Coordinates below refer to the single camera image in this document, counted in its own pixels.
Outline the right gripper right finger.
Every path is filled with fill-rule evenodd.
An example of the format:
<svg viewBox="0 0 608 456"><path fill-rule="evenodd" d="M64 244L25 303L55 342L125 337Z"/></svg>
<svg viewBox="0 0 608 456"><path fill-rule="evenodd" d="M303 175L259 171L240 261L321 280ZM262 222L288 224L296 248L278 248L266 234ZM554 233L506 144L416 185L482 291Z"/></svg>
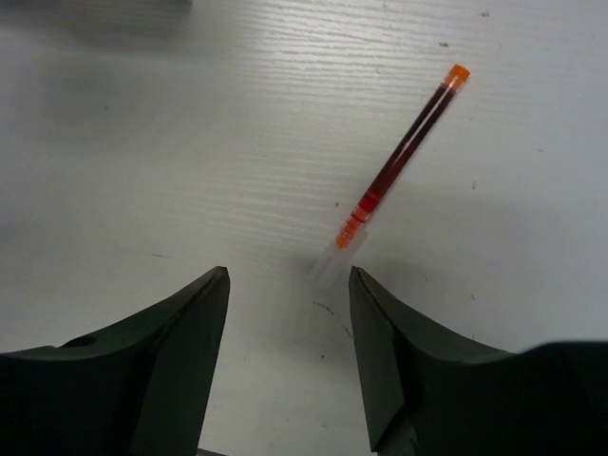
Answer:
<svg viewBox="0 0 608 456"><path fill-rule="evenodd" d="M351 269L349 292L373 453L606 453L605 343L512 353L433 321L361 268Z"/></svg>

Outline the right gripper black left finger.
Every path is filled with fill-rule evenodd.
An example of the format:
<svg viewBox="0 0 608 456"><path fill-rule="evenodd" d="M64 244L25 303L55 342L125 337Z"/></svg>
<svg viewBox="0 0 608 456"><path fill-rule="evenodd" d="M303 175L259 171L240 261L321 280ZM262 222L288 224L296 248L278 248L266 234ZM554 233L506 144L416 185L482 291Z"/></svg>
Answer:
<svg viewBox="0 0 608 456"><path fill-rule="evenodd" d="M198 455L228 310L216 267L60 347L1 356L5 455Z"/></svg>

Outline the red pen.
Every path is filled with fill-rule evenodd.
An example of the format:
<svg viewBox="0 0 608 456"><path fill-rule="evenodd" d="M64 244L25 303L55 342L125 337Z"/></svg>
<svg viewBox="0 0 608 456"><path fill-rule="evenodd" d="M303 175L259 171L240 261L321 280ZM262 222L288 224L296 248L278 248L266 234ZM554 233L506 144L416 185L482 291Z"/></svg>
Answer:
<svg viewBox="0 0 608 456"><path fill-rule="evenodd" d="M331 288L338 276L351 264L354 254L367 236L366 229L376 211L381 207L410 159L432 127L444 114L469 76L468 68L456 64L438 85L367 190L354 205L322 256L315 263L311 271L311 280L319 288Z"/></svg>

